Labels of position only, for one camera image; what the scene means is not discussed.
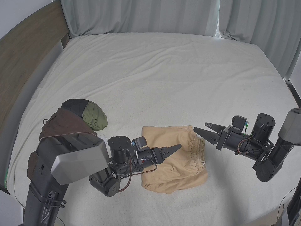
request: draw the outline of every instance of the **mattress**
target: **mattress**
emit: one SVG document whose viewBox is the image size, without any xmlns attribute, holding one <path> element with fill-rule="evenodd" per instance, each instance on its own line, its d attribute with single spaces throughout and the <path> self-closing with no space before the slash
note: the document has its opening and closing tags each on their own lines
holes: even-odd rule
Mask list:
<svg viewBox="0 0 301 226">
<path fill-rule="evenodd" d="M 37 88 L 21 120 L 8 171 L 8 191 L 26 203 L 27 161 L 36 150 L 43 119 L 69 98 L 97 103 L 108 118 L 99 135 L 141 136 L 143 126 L 231 124 L 259 113 L 275 118 L 276 142 L 287 112 L 297 104 L 262 50 L 252 44 L 172 33 L 115 33 L 71 39 Z M 69 185 L 66 225 L 242 225 L 279 206 L 297 186 L 301 148 L 295 147 L 269 182 L 254 161 L 206 142 L 205 184 L 158 194 L 133 177 L 127 190 L 105 197 L 88 178 Z M 121 182 L 123 187 L 127 180 Z"/>
</svg>

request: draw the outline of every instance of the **curtain fold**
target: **curtain fold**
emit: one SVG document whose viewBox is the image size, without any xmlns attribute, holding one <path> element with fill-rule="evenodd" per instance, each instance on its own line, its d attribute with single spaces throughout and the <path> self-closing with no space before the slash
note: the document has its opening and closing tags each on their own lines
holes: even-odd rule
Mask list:
<svg viewBox="0 0 301 226">
<path fill-rule="evenodd" d="M 108 32 L 214 36 L 219 0 L 61 0 L 71 37 Z"/>
<path fill-rule="evenodd" d="M 300 53 L 301 0 L 220 0 L 219 31 L 258 45 L 288 78 Z"/>
</svg>

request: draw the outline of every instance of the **black fabric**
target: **black fabric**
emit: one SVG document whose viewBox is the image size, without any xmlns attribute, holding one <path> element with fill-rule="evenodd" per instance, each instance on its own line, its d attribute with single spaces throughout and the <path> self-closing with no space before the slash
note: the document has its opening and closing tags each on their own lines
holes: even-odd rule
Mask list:
<svg viewBox="0 0 301 226">
<path fill-rule="evenodd" d="M 88 100 L 84 99 L 69 99 L 62 104 L 62 108 L 73 112 L 82 119 L 82 113 L 88 102 Z"/>
</svg>

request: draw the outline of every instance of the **green-gray curtain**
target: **green-gray curtain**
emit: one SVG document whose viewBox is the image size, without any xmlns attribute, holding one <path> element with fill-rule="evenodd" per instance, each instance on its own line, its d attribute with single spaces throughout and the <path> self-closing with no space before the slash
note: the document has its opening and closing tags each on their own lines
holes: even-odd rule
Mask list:
<svg viewBox="0 0 301 226">
<path fill-rule="evenodd" d="M 219 0 L 61 0 L 71 37 L 108 32 L 214 36 Z"/>
<path fill-rule="evenodd" d="M 258 45 L 287 79 L 301 48 L 301 0 L 221 0 L 219 31 Z"/>
</svg>

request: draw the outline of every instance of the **white wall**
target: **white wall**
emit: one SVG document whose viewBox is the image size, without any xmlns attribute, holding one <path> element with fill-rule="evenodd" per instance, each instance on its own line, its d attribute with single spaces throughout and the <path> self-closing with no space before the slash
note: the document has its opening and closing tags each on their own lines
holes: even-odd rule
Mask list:
<svg viewBox="0 0 301 226">
<path fill-rule="evenodd" d="M 290 76 L 290 81 L 301 98 L 301 53 Z"/>
<path fill-rule="evenodd" d="M 0 0 L 0 39 L 19 22 L 50 2 L 52 0 Z M 51 64 L 58 54 L 49 58 Z M 22 207 L 10 195 L 0 191 L 0 226 L 17 226 L 22 222 Z"/>
</svg>

